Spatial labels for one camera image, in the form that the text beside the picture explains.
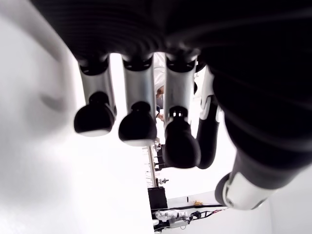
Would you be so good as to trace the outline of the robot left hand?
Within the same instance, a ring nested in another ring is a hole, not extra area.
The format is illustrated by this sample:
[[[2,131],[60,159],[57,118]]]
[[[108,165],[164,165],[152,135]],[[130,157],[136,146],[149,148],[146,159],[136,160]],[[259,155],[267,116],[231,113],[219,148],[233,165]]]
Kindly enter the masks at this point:
[[[35,0],[86,64],[108,53],[199,55],[237,148],[215,197],[252,210],[312,162],[309,0]]]

